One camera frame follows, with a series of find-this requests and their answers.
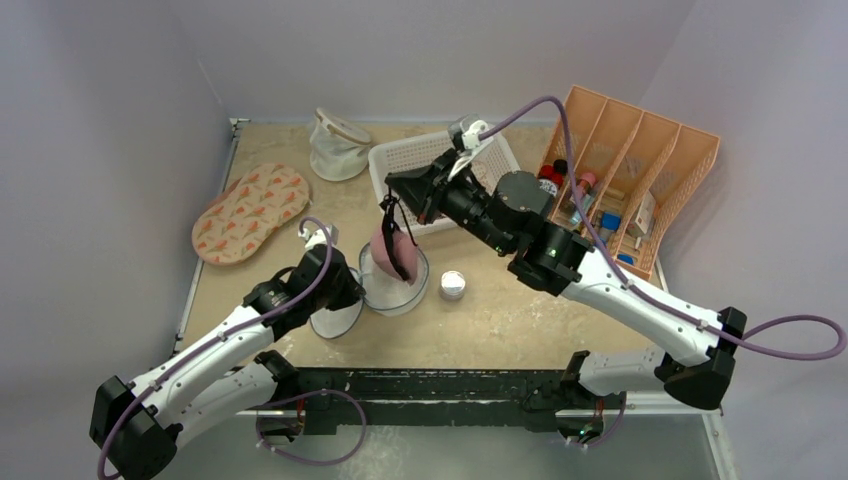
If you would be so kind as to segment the dark pink black-strap bra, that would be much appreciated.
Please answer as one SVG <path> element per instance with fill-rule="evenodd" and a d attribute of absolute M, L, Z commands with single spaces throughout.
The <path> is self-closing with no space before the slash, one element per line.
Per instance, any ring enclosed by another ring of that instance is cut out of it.
<path fill-rule="evenodd" d="M 374 264 L 380 270 L 393 279 L 412 285 L 418 278 L 418 245 L 408 232 L 409 224 L 403 211 L 404 223 L 400 225 L 396 221 L 399 204 L 399 199 L 392 192 L 379 203 L 383 216 L 370 239 L 369 249 Z"/>

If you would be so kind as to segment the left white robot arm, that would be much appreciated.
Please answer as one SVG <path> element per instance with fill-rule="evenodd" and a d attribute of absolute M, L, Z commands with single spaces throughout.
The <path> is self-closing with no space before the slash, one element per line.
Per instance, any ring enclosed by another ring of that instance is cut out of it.
<path fill-rule="evenodd" d="M 327 393 L 306 386 L 302 372 L 270 347 L 315 313 L 351 307 L 363 295 L 344 254 L 319 242 L 185 350 L 132 380 L 105 380 L 89 427 L 100 450 L 97 477 L 152 479 L 191 440 L 242 410 L 284 409 Z"/>

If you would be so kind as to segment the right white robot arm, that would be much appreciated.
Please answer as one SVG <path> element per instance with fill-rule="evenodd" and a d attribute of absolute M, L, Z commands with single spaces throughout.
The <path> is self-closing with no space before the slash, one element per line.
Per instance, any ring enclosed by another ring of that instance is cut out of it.
<path fill-rule="evenodd" d="M 561 381 L 564 399 L 584 407 L 624 391 L 662 390 L 702 410 L 717 409 L 735 367 L 734 340 L 747 321 L 680 300 L 628 272 L 615 272 L 603 252 L 551 222 L 553 196 L 536 177 L 513 171 L 487 191 L 448 150 L 428 166 L 390 173 L 385 183 L 422 223 L 444 215 L 501 256 L 528 288 L 589 306 L 652 341 L 634 354 L 577 353 Z"/>

